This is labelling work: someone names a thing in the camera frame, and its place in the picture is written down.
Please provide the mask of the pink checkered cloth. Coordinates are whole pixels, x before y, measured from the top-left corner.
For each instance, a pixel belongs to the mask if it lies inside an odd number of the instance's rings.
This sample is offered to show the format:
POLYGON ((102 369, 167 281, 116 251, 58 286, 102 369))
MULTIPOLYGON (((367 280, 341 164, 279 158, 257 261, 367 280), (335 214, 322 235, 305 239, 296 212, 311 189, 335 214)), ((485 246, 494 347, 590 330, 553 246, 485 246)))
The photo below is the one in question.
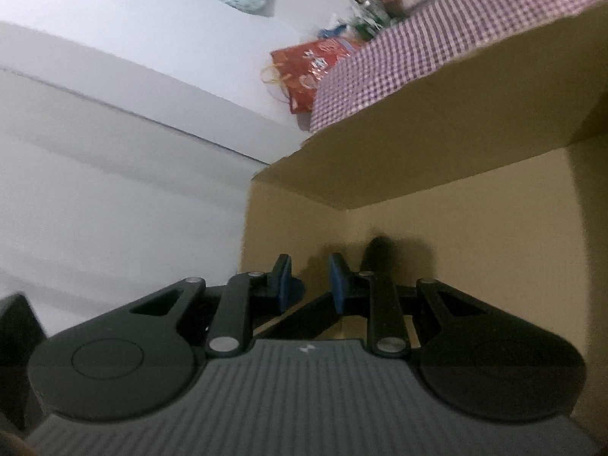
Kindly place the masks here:
POLYGON ((606 0, 432 0, 339 62, 313 103, 313 134, 449 62, 606 0))

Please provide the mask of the glass bottle with cap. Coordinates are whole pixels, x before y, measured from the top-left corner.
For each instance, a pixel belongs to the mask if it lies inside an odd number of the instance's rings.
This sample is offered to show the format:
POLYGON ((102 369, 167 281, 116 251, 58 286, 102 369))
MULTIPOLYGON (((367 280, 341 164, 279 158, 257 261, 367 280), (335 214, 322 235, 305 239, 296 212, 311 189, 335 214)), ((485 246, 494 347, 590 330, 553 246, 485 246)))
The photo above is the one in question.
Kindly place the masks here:
POLYGON ((356 8, 359 10, 361 15, 368 20, 371 20, 375 24, 380 25, 382 23, 381 18, 378 16, 375 3, 372 0, 351 0, 356 4, 356 8))

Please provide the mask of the brown cardboard box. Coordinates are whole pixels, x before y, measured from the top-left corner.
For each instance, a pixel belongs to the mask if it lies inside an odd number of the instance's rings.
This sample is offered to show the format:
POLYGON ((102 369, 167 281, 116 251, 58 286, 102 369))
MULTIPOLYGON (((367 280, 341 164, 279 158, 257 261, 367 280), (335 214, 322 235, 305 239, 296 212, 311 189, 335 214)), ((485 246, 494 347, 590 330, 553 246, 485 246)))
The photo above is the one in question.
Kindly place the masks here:
POLYGON ((312 136, 249 190, 240 267, 312 295, 378 234, 435 278, 568 339, 575 420, 607 437, 607 7, 511 37, 312 136))

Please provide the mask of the red gift bag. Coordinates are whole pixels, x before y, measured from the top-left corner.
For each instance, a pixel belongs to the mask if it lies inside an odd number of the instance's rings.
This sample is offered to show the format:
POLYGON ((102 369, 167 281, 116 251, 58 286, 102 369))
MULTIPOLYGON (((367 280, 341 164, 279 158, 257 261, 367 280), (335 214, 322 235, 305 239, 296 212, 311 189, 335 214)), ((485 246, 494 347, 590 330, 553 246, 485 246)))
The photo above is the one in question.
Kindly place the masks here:
POLYGON ((320 82, 340 61, 355 54, 362 45, 341 37, 321 38, 270 53, 272 78, 288 100, 291 114, 312 111, 320 82))

